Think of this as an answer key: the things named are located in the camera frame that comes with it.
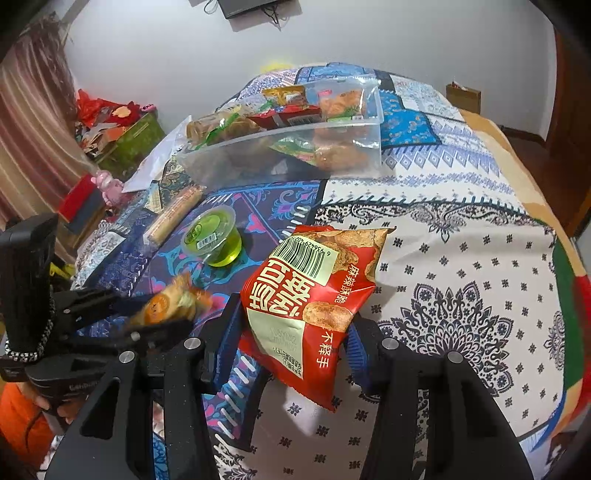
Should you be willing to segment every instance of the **human hand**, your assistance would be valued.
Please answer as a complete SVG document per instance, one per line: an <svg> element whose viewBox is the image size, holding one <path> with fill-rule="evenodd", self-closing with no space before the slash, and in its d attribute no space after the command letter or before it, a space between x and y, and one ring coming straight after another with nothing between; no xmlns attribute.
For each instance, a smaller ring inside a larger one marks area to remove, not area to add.
<svg viewBox="0 0 591 480"><path fill-rule="evenodd" d="M35 387L33 387L30 382L19 382L17 383L17 387L20 390L21 395L31 400L37 407L41 408L42 410L51 409L51 404L49 403L48 399L39 395ZM57 407L57 414L60 417L66 419L66 423L69 425L74 421L85 401L86 396L67 400L62 405Z"/></svg>

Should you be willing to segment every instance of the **pink toy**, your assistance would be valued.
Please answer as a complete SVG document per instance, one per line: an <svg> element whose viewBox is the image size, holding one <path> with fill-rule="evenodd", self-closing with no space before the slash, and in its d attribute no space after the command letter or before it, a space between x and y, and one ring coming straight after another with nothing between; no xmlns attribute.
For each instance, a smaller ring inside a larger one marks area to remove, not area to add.
<svg viewBox="0 0 591 480"><path fill-rule="evenodd" d="M118 207L128 200L128 195L123 193L123 182L114 179L113 175L106 170L99 170L90 179L103 193L103 200L109 207Z"/></svg>
<svg viewBox="0 0 591 480"><path fill-rule="evenodd" d="M143 107L140 109L140 111L141 111L142 113L155 112L155 111L156 111L156 106L155 106L155 105L153 105L153 104L151 104L151 103L149 103L148 105L144 105L144 106L143 106Z"/></svg>

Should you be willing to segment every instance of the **patterned bedspread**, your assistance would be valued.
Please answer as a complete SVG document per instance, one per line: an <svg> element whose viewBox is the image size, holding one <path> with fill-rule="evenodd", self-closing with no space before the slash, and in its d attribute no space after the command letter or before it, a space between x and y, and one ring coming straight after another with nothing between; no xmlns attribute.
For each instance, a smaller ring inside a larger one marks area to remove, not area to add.
<svg viewBox="0 0 591 480"><path fill-rule="evenodd" d="M358 73L381 80L382 152L389 175L216 192L151 260L135 247L150 213L134 209L126 220L130 235L117 240L90 283L135 295L158 291L189 270L194 282L215 297L216 311L197 320L198 331L204 322L215 321L228 295L240 290L299 223L396 227L362 314L421 353L461 352L529 452L556 430L559 420L570 418L579 397L583 345L574 308L575 273L555 230L528 213L462 113L429 85L342 63L272 72L234 98L270 86ZM188 182L171 161L160 185L163 202ZM199 213L219 204L236 210L245 247L232 265L214 269L186 258L180 237ZM107 335L120 321L108 319L87 333ZM335 413L269 378L254 359L238 352L230 381L218 395L203 397L221 477L358 479L378 399L361 392L342 361L332 401ZM417 416L416 478L424 472L427 422L424 391ZM158 414L155 431L163 434ZM154 445L158 478L166 478L158 436Z"/></svg>

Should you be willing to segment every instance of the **red snack bag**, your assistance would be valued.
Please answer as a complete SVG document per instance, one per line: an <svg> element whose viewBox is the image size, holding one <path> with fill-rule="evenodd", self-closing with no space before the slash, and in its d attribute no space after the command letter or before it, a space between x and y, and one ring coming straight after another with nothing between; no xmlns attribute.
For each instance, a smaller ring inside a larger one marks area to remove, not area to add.
<svg viewBox="0 0 591 480"><path fill-rule="evenodd" d="M298 226L242 288L250 328L240 348L283 383L334 411L339 346L374 291L389 231Z"/></svg>
<svg viewBox="0 0 591 480"><path fill-rule="evenodd" d="M287 105L248 118L267 130L294 127L295 125L317 124L322 121L322 110L316 105Z"/></svg>

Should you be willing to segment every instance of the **striped curtain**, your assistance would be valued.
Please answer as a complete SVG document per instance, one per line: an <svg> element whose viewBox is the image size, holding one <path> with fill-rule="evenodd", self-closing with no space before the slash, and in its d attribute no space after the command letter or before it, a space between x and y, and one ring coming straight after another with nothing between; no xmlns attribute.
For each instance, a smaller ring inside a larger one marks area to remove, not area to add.
<svg viewBox="0 0 591 480"><path fill-rule="evenodd" d="M93 170L74 140L75 119L59 24L45 17L23 32L0 64L0 228L14 216L56 212Z"/></svg>

